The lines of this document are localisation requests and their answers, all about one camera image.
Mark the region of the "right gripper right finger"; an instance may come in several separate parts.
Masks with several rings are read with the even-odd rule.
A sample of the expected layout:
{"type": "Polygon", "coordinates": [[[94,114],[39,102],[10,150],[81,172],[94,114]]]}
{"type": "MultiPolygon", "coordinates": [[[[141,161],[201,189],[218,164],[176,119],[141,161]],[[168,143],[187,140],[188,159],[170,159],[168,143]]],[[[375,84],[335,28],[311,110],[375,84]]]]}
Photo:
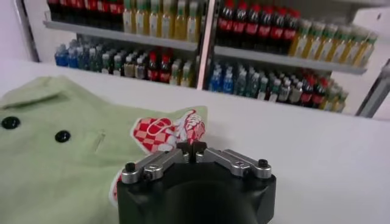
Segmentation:
{"type": "Polygon", "coordinates": [[[197,163],[216,163],[226,168],[236,177],[244,178],[248,174],[258,179],[268,179],[272,176],[272,168],[266,159],[252,159],[236,151],[216,150],[207,147],[205,142],[195,142],[195,161],[197,163]]]}

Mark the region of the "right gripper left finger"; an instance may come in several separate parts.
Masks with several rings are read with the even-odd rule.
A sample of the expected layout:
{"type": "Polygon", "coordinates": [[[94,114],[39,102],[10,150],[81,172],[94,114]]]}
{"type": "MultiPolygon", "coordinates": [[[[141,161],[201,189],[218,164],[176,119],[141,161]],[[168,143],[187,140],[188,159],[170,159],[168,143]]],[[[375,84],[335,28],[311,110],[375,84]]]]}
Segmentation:
{"type": "Polygon", "coordinates": [[[170,151],[158,151],[137,163],[127,163],[121,172],[121,181],[124,184],[135,184],[140,181],[154,181],[161,179],[164,172],[174,164],[190,161],[191,145],[180,142],[177,148],[170,151]]]}

